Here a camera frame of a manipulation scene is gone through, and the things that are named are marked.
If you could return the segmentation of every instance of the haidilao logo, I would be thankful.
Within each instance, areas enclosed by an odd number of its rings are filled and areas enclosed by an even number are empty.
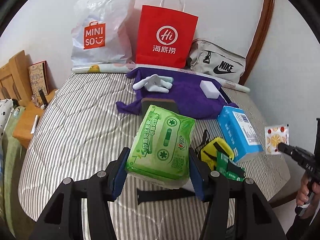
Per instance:
[[[171,26],[163,26],[157,31],[157,40],[163,45],[171,45],[178,39],[178,32]]]

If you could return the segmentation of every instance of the finger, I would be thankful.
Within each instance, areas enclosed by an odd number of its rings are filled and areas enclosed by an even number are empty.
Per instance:
[[[297,194],[297,200],[300,200],[302,202],[307,202],[308,201],[308,196],[303,194],[300,190],[298,191],[298,194]]]
[[[320,185],[317,183],[313,183],[312,185],[312,191],[316,194],[319,195],[320,194]]]
[[[173,82],[173,78],[172,77],[166,77],[166,76],[159,76],[160,79],[172,83]]]
[[[167,93],[169,93],[169,89],[158,87],[158,92],[167,94]]]
[[[299,191],[302,192],[306,196],[309,194],[309,189],[308,189],[307,185],[302,185],[300,187]]]
[[[301,200],[296,200],[297,206],[303,206],[304,202]]]
[[[132,88],[133,90],[138,90],[140,88],[142,88],[147,82],[148,82],[149,78],[145,78],[140,80],[139,82],[133,84]]]
[[[149,91],[149,92],[160,92],[160,93],[169,93],[169,90],[166,88],[162,88],[162,87],[158,87],[156,85],[151,85],[151,86],[147,86],[148,84],[145,85],[145,88]]]
[[[162,79],[160,80],[160,86],[165,87],[165,88],[167,88],[167,89],[172,88],[172,84],[171,84],[171,83],[166,82],[166,81],[164,81],[164,80],[162,80]]]
[[[302,186],[302,185],[307,185],[308,182],[309,182],[309,177],[308,177],[307,174],[304,174],[304,175],[302,176],[302,178],[301,178],[301,186]]]

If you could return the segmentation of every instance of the hand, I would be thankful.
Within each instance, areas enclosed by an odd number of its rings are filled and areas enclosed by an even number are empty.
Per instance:
[[[304,205],[304,203],[307,202],[309,199],[308,198],[309,190],[307,188],[308,182],[309,182],[308,175],[305,173],[302,176],[301,186],[296,197],[297,206]],[[316,212],[316,209],[318,207],[319,200],[320,200],[320,185],[317,183],[313,183],[312,191],[315,193],[315,195],[313,196],[313,199],[310,205],[308,206],[307,210],[305,211],[305,213],[301,218],[310,217],[311,215],[314,215],[314,213]]]
[[[172,81],[173,78],[171,77],[153,74],[135,83],[132,88],[138,90],[144,86],[149,92],[169,93],[169,89],[172,87]]]

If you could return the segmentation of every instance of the sponge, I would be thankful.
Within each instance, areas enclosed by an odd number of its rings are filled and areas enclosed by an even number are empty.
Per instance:
[[[220,95],[219,90],[211,81],[201,80],[200,88],[207,98],[217,99]]]

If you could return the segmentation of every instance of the barcode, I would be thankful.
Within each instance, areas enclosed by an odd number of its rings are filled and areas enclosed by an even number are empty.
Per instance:
[[[244,122],[249,122],[249,120],[248,120],[246,115],[241,114],[241,116],[242,116],[242,119],[243,119]]]
[[[243,130],[250,143],[259,142],[257,135],[251,131]]]

